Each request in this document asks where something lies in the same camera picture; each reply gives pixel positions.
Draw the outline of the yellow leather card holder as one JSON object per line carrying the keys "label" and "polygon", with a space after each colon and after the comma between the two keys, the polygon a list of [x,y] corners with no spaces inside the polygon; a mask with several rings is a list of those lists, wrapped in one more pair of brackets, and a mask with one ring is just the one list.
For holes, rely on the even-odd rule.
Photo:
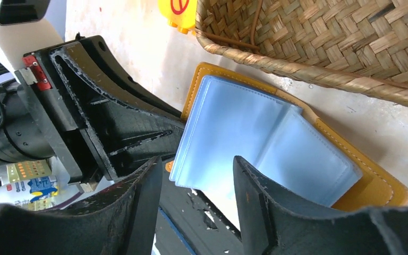
{"label": "yellow leather card holder", "polygon": [[167,165],[175,185],[233,197],[233,159],[322,206],[343,211],[404,206],[408,188],[330,128],[298,98],[210,63],[200,63]]}

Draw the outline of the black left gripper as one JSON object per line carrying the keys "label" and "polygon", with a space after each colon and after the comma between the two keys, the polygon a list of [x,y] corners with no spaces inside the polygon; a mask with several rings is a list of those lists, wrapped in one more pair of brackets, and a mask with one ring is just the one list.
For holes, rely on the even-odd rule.
{"label": "black left gripper", "polygon": [[129,175],[152,157],[174,159],[180,112],[135,82],[101,36],[24,58],[35,82],[22,100],[72,184]]}

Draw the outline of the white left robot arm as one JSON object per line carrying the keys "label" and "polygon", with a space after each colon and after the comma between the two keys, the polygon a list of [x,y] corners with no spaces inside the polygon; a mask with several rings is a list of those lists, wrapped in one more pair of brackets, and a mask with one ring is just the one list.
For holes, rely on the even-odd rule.
{"label": "white left robot arm", "polygon": [[0,1],[0,166],[56,156],[83,187],[170,162],[180,112],[122,68],[101,36],[64,41],[49,1]]}

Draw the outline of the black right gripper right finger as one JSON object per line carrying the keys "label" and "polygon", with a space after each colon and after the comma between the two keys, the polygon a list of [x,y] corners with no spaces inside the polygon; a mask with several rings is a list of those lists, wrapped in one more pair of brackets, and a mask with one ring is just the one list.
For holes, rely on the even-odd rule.
{"label": "black right gripper right finger", "polygon": [[408,254],[408,207],[321,206],[241,156],[233,159],[233,177],[245,254]]}

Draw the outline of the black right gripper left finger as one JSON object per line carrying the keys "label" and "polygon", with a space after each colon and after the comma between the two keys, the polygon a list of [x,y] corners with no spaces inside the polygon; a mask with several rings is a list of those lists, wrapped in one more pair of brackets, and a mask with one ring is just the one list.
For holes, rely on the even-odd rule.
{"label": "black right gripper left finger", "polygon": [[0,204],[0,254],[150,254],[163,179],[161,158],[65,209]]}

